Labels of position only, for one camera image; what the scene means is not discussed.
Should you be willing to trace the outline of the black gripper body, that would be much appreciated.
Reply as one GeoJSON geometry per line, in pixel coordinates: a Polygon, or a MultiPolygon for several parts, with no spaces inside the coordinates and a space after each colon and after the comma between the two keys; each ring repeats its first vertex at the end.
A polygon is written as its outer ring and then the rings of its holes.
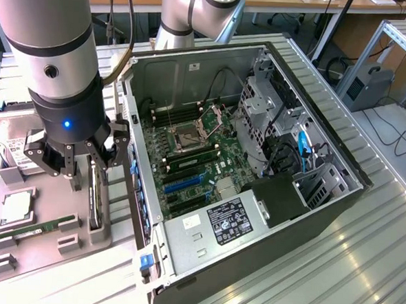
{"type": "Polygon", "coordinates": [[[103,103],[103,80],[95,75],[78,95],[52,100],[29,91],[43,128],[55,142],[72,144],[74,156],[88,154],[85,141],[109,118],[103,103]]]}

